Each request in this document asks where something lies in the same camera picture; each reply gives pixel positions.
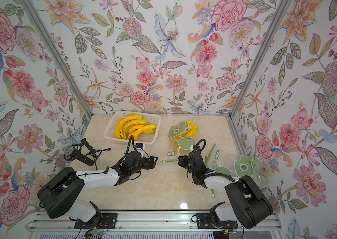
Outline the yellow banana bunch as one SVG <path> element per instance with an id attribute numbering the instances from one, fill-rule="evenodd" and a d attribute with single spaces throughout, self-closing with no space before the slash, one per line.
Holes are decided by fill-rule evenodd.
<path id="1" fill-rule="evenodd" d="M 149 123 L 146 119 L 143 120 L 144 123 L 141 124 L 135 124 L 135 125 L 131 125 L 130 127 L 128 127 L 126 129 L 125 132 L 123 132 L 122 134 L 122 139 L 130 139 L 130 137 L 132 137 L 132 133 L 138 129 L 140 129 L 141 127 L 145 126 L 145 125 L 150 125 L 151 123 Z"/>

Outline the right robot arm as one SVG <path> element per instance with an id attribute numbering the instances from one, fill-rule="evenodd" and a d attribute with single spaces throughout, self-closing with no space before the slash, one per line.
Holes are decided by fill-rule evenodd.
<path id="1" fill-rule="evenodd" d="M 192 182 L 203 188 L 213 189 L 228 196 L 229 203 L 221 202 L 213 206 L 209 213 L 197 213 L 199 229 L 252 229 L 274 209 L 252 177 L 245 175 L 239 179 L 218 173 L 206 167 L 201 151 L 191 151 L 178 158 L 178 165 L 187 170 Z"/>

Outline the single yellow banana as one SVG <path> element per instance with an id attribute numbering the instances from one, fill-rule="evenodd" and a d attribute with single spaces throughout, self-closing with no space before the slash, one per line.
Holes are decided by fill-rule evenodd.
<path id="1" fill-rule="evenodd" d="M 138 137 L 142 133 L 155 133 L 156 128 L 157 128 L 157 125 L 155 124 L 145 125 L 132 133 L 133 139 L 138 140 Z"/>
<path id="2" fill-rule="evenodd" d="M 122 127 L 123 127 L 123 118 L 120 118 L 116 124 L 115 130 L 114 130 L 114 138 L 116 139 L 122 139 Z"/>
<path id="3" fill-rule="evenodd" d="M 119 129 L 121 132 L 125 132 L 128 127 L 135 124 L 144 123 L 144 116 L 142 115 L 130 115 L 122 119 L 119 123 Z"/>

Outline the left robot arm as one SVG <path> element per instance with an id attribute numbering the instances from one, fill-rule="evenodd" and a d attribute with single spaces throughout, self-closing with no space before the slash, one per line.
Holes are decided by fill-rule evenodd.
<path id="1" fill-rule="evenodd" d="M 49 218 L 69 216 L 82 222 L 99 217 L 101 211 L 93 202 L 80 200 L 82 192 L 100 187 L 113 187 L 133 180 L 142 170 L 154 169 L 158 157 L 149 156 L 144 150 L 125 154 L 114 166 L 98 171 L 75 171 L 67 167 L 58 173 L 37 193 L 40 205 Z"/>

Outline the zip-top bag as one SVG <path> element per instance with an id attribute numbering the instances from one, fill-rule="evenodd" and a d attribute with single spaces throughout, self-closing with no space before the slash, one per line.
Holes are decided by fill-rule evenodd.
<path id="1" fill-rule="evenodd" d="M 261 190 L 268 187 L 269 180 L 261 174 L 264 161 L 249 155 L 234 155 L 232 175 L 235 178 L 250 176 Z"/>
<path id="2" fill-rule="evenodd" d="M 210 148 L 205 156 L 205 165 L 207 168 L 228 176 L 235 177 L 234 161 L 232 154 L 227 154 L 221 147 L 215 143 Z"/>
<path id="3" fill-rule="evenodd" d="M 196 144 L 195 136 L 198 133 L 198 128 L 199 126 L 194 120 L 183 121 L 171 126 L 168 132 L 170 146 L 162 162 L 177 162 L 180 156 L 189 153 Z"/>

